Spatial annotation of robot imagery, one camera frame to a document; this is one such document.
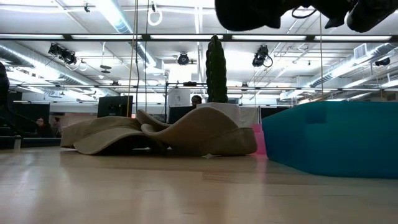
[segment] teal cube seat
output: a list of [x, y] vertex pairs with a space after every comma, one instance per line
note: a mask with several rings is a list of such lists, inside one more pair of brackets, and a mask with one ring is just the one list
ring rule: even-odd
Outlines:
[[307, 103], [262, 128], [272, 161], [317, 175], [398, 178], [398, 103]]

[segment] ventilation duct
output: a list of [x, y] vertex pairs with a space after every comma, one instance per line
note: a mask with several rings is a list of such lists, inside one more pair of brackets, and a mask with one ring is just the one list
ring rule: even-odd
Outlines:
[[[99, 83], [90, 80], [89, 78], [80, 75], [77, 72], [70, 71], [63, 65], [57, 62], [49, 62], [49, 60], [33, 52], [32, 50], [12, 41], [4, 41], [0, 43], [0, 55], [2, 58], [10, 61], [13, 66], [21, 64], [23, 67], [34, 68], [35, 71], [40, 72], [39, 75], [49, 79], [64, 78], [67, 83], [60, 82], [61, 85], [74, 83], [79, 85], [99, 85]], [[104, 96], [118, 96], [119, 94], [113, 90], [101, 88], [97, 91], [103, 93]]]
[[[347, 57], [346, 59], [334, 64], [328, 69], [323, 71], [323, 76], [321, 73], [315, 75], [305, 86], [304, 88], [315, 88], [322, 83], [325, 83], [329, 80], [342, 76], [348, 72], [353, 71], [358, 68], [358, 65], [361, 65], [364, 62], [372, 61], [377, 58], [382, 57], [383, 55], [388, 54], [391, 50], [394, 50], [398, 47], [398, 43], [390, 43], [390, 44], [365, 44], [361, 45], [354, 50], [355, 54]], [[280, 99], [289, 99], [294, 98], [297, 95], [303, 93], [303, 90], [291, 90], [285, 93], [280, 94]]]
[[[132, 34], [134, 32], [134, 26], [127, 20], [126, 15], [123, 13], [117, 0], [102, 0], [91, 2], [99, 9], [104, 15], [108, 22], [116, 29], [120, 34]], [[153, 57], [148, 50], [140, 42], [134, 42], [132, 48], [137, 51], [138, 56], [142, 61], [146, 59], [147, 67], [154, 67], [160, 70], [164, 70], [164, 63], [158, 58]]]

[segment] wooden floor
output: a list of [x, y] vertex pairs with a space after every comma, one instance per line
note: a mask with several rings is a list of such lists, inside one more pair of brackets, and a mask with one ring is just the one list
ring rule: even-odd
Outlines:
[[0, 151], [0, 223], [396, 224], [398, 180], [314, 176], [254, 156]]

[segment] cactus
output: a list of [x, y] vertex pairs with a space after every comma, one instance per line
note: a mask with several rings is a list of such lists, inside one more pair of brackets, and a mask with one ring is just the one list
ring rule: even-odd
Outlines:
[[206, 51], [207, 94], [209, 102], [227, 103], [224, 50], [217, 35], [211, 37]]

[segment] white planter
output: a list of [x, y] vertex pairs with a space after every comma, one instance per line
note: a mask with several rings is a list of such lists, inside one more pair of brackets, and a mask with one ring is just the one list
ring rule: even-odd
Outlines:
[[219, 111], [226, 114], [229, 118], [231, 118], [235, 123], [240, 127], [240, 110], [238, 105], [227, 104], [227, 103], [202, 103], [197, 105], [197, 108], [209, 106], [214, 109], [218, 109]]

